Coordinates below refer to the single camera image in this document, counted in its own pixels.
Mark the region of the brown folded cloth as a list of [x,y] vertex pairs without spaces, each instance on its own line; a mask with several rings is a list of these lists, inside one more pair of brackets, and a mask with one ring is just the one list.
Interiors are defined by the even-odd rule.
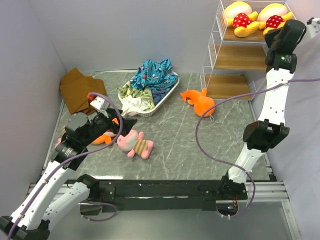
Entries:
[[90,105],[88,93],[96,92],[107,95],[104,82],[92,76],[83,75],[77,68],[73,68],[60,81],[60,93],[71,115],[81,112],[92,114],[95,109]]

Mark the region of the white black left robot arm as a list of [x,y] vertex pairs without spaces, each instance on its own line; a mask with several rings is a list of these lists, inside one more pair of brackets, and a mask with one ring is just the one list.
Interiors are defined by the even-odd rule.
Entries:
[[68,211],[67,208],[84,200],[94,201],[100,194],[99,181],[84,174],[59,199],[54,197],[75,173],[90,151],[90,145],[107,131],[118,139],[126,136],[137,119],[125,119],[121,111],[108,108],[93,119],[84,113],[70,116],[60,143],[40,180],[24,202],[10,216],[1,216],[0,229],[9,240],[46,240],[54,224]]

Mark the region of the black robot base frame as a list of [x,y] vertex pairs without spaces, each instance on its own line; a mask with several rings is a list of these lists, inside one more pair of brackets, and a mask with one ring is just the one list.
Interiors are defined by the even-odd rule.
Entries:
[[221,180],[101,179],[88,200],[115,205],[120,211],[201,209],[214,211],[218,204],[287,202],[284,183]]

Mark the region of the green white patterned cloth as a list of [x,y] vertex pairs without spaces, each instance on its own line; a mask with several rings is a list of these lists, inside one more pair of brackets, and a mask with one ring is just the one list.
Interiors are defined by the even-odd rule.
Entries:
[[117,88],[118,98],[122,104],[122,115],[135,116],[151,111],[155,108],[152,90],[133,88],[128,81],[124,86]]

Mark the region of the white plastic laundry basket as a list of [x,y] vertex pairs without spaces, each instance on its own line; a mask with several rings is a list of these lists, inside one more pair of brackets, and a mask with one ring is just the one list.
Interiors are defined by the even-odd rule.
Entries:
[[173,93],[174,89],[178,86],[179,82],[180,82],[180,78],[178,76],[178,74],[174,71],[171,72],[171,75],[175,75],[177,76],[177,80],[175,82],[175,84],[173,86],[171,86],[168,90],[165,89],[164,91],[156,91],[155,94],[153,94],[152,92],[152,96],[153,96],[153,101],[155,104],[155,108],[153,110],[150,111],[145,111],[143,113],[139,113],[137,114],[140,117],[151,117],[155,111],[166,101],[166,99]]

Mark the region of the orange fox plush toy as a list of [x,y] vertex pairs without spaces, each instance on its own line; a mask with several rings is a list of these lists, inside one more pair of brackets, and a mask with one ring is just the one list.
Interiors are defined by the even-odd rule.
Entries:
[[93,145],[110,144],[115,137],[116,137],[116,134],[108,130],[103,135],[99,136],[96,140],[94,140],[92,144]]

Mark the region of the yellow plush red dotted dress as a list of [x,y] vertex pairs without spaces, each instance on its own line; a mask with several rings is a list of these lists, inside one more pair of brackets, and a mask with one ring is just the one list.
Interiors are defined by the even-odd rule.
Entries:
[[269,31],[282,28],[293,15],[285,5],[271,3],[258,14],[259,29],[263,31],[262,34],[265,36]]

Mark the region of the pink pig plush striped shirt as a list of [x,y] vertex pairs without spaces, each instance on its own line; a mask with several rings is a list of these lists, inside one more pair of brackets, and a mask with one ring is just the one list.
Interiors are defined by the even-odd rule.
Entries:
[[149,157],[154,147],[152,140],[144,139],[143,132],[133,129],[126,136],[120,135],[116,143],[123,152],[127,152],[129,158],[139,155],[144,160]]

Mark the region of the blue patterned cloth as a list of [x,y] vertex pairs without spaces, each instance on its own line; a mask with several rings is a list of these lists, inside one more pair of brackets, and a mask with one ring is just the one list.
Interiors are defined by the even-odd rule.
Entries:
[[169,58],[161,62],[148,59],[137,69],[130,80],[131,86],[138,90],[150,88],[153,94],[157,91],[168,90],[177,81],[177,76],[171,75],[172,68]]

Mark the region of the orange whale plush toy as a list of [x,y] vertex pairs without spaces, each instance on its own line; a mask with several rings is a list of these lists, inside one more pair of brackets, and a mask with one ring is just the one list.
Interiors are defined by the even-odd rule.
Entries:
[[180,96],[184,102],[193,106],[194,113],[201,117],[205,111],[215,105],[215,101],[207,96],[207,89],[203,88],[201,91],[189,89],[181,92]]

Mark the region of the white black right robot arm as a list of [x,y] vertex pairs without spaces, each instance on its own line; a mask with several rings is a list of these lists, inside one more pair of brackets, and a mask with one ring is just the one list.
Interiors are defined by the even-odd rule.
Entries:
[[235,164],[221,179],[219,195],[226,200],[245,193],[247,174],[257,160],[289,135],[290,129],[285,125],[285,106],[298,62],[294,50],[306,31],[304,23],[291,19],[280,29],[265,35],[268,51],[264,102],[257,121],[248,124],[243,132],[244,146]]

